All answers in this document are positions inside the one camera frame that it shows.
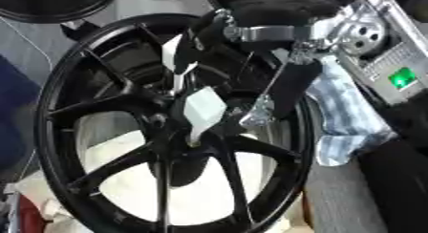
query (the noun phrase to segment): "blue plaid cloth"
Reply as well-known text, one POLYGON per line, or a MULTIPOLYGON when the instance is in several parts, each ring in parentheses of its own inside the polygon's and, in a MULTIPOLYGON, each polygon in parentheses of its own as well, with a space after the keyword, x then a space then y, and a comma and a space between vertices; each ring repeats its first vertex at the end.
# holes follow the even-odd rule
POLYGON ((358 91, 334 56, 321 61, 323 73, 307 91, 324 118, 324 135, 316 145, 316 159, 324 166, 338 166, 347 163, 353 151, 379 145, 396 134, 358 91))

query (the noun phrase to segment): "rim lip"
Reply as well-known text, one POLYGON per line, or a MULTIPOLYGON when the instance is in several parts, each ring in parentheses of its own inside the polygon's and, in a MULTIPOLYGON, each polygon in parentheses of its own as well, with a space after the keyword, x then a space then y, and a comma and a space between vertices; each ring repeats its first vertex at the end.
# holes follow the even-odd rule
POLYGON ((92 14, 95 14, 99 11, 104 10, 114 0, 97 0, 94 4, 85 5, 84 7, 78 9, 74 12, 61 13, 61 14, 50 14, 50 15, 35 15, 35 14, 26 14, 19 12, 12 12, 4 9, 0 9, 0 16, 4 16, 13 21, 23 22, 23 23, 35 23, 35 24, 56 24, 64 23, 69 21, 74 21, 88 17, 92 14))
MULTIPOLYGON (((39 98, 39 104, 36 111, 35 116, 35 125, 34 125, 34 133, 35 133, 35 144, 36 150, 40 157, 40 162, 42 164, 43 171, 48 179, 48 183, 53 189, 54 193, 58 196, 58 199, 63 203, 70 212, 75 215, 79 220, 81 220, 86 225, 89 225, 92 229, 97 232, 106 232, 106 233, 118 233, 123 232, 123 228, 119 227, 118 223, 109 222, 105 225, 101 225, 98 222, 105 222, 106 219, 102 214, 97 214, 94 209, 86 207, 88 211, 82 212, 81 202, 78 202, 76 196, 72 195, 64 186, 66 183, 66 176, 58 169, 59 161, 55 161, 57 158, 52 158, 52 155, 56 155, 55 146, 53 144, 53 138, 49 137, 48 133, 50 131, 50 124, 47 118, 45 117, 46 112, 48 111, 50 105, 52 105, 52 99, 55 95, 58 95, 60 88, 58 88, 58 82, 64 81, 63 76, 68 71, 72 71, 73 68, 67 67, 66 63, 69 63, 70 59, 73 59, 76 54, 81 52, 81 48, 83 46, 95 47, 96 45, 102 44, 104 41, 107 41, 112 37, 112 34, 118 32, 126 32, 126 29, 130 29, 130 26, 135 23, 146 23, 147 26, 154 24, 156 25, 156 21, 162 21, 164 19, 170 18, 170 16, 181 16, 181 19, 192 20, 193 18, 197 18, 196 16, 186 15, 186 14, 152 14, 152 15, 144 15, 128 18, 125 20, 118 21, 113 23, 95 33, 88 36, 81 43, 78 43, 72 49, 70 49, 65 56, 61 59, 61 61, 55 67, 55 70, 50 75, 50 80, 48 80, 46 86, 43 89, 42 95, 39 98)), ((301 116, 301 118, 297 118, 299 120, 299 137, 309 137, 301 139, 299 138, 300 148, 303 148, 308 153, 307 156, 303 156, 303 160, 299 170, 300 173, 297 173, 296 180, 294 185, 291 187, 288 196, 284 199, 283 203, 278 206, 277 210, 271 213, 268 217, 265 218, 264 221, 258 222, 252 229, 249 229, 246 232, 262 232, 272 226, 274 222, 276 222, 279 217, 281 217, 285 211, 295 200, 295 198, 300 194, 306 178, 308 176, 312 157, 313 157, 313 142, 312 138, 312 129, 311 129, 311 120, 309 107, 306 104, 306 101, 303 100, 296 108, 297 115, 301 116)), ((177 229, 181 228, 189 228, 192 226, 179 226, 179 225, 171 225, 177 229)))

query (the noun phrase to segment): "gray floor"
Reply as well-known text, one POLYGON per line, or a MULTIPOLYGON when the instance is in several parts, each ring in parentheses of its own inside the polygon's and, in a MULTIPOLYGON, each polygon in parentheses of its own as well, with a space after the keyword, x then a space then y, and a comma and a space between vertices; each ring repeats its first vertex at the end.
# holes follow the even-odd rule
MULTIPOLYGON (((117 2, 91 19, 106 24, 117 19, 154 12, 187 12, 201 14, 209 9, 205 0, 117 0, 117 2)), ((67 40, 57 25, 28 25, 13 23, 43 49, 56 63, 73 42, 67 40)), ((45 59, 0 23, 0 53, 18 69, 39 85, 49 75, 45 59)), ((32 145, 32 105, 16 114, 17 124, 28 144, 32 145)), ((10 180, 15 169, 0 175, 10 180)), ((321 233, 383 233, 386 232, 365 181, 351 162, 338 168, 322 168, 314 165, 307 186, 310 206, 314 215, 315 231, 321 233)))

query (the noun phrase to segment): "green light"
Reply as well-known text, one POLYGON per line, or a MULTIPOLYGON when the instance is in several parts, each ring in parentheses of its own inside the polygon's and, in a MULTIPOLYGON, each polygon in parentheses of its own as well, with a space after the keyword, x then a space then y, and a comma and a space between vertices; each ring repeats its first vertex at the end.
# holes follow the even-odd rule
POLYGON ((402 68, 389 76, 391 83, 396 86, 397 89, 402 89, 409 84, 413 83, 417 77, 409 68, 402 68))

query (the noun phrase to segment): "black wheel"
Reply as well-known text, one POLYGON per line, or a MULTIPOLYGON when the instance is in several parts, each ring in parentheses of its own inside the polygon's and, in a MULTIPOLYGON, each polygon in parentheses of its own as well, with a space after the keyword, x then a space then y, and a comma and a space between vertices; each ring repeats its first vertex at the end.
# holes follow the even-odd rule
POLYGON ((290 149, 281 142, 264 142, 227 134, 229 124, 252 103, 272 77, 267 62, 222 45, 198 65, 187 84, 212 86, 227 102, 221 125, 202 137, 201 146, 186 145, 188 125, 174 118, 180 98, 171 98, 170 74, 161 64, 161 44, 183 32, 195 17, 183 14, 139 16, 107 26, 75 45, 52 72, 39 99, 36 147, 46 178, 63 205, 95 232, 225 233, 264 232, 289 208, 302 191, 313 157, 309 107, 299 103, 281 123, 289 126, 290 149), (128 114, 144 134, 145 144, 101 167, 87 171, 79 157, 79 144, 87 118, 106 112, 128 114), (276 162, 266 185, 248 201, 236 154, 263 155, 276 162), (182 178, 189 160, 215 159, 223 168, 233 194, 233 211, 214 222, 175 225, 168 218, 171 181, 181 185, 200 175, 204 165, 189 165, 191 178, 182 178), (157 217, 141 219, 114 204, 100 185, 121 171, 139 164, 153 167, 157 184, 157 217))

